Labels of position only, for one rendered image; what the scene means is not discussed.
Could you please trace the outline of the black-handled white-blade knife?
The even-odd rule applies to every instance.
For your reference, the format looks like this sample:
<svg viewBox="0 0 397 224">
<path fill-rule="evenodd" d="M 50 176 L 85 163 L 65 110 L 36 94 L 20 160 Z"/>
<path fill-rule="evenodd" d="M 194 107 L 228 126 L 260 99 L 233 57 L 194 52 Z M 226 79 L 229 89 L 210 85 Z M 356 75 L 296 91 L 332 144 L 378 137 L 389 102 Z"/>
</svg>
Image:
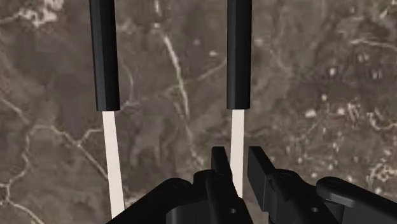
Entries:
<svg viewBox="0 0 397 224">
<path fill-rule="evenodd" d="M 244 184 L 244 120 L 250 108 L 253 0 L 227 0 L 227 108 L 232 111 L 230 165 L 239 197 Z"/>
<path fill-rule="evenodd" d="M 114 0 L 89 0 L 95 102 L 102 113 L 111 217 L 124 209 L 115 111 L 120 110 Z"/>
</svg>

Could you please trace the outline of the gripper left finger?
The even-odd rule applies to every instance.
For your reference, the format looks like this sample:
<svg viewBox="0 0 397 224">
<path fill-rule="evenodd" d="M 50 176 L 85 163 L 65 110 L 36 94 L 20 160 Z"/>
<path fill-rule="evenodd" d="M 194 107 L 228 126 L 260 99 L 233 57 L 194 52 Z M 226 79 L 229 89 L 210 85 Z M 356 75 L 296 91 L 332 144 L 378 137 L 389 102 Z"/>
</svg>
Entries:
<svg viewBox="0 0 397 224">
<path fill-rule="evenodd" d="M 225 148 L 211 150 L 211 168 L 193 182 L 169 178 L 106 224 L 253 224 L 237 194 Z"/>
</svg>

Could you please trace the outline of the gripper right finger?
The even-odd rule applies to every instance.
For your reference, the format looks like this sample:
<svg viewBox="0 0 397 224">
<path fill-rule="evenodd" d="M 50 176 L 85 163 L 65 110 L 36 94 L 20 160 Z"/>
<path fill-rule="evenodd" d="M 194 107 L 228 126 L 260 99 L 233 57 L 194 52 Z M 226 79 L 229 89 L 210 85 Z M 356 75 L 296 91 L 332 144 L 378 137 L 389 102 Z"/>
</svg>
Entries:
<svg viewBox="0 0 397 224">
<path fill-rule="evenodd" d="M 336 177 L 310 185 L 259 146 L 249 147 L 247 177 L 269 224 L 397 224 L 397 203 Z"/>
</svg>

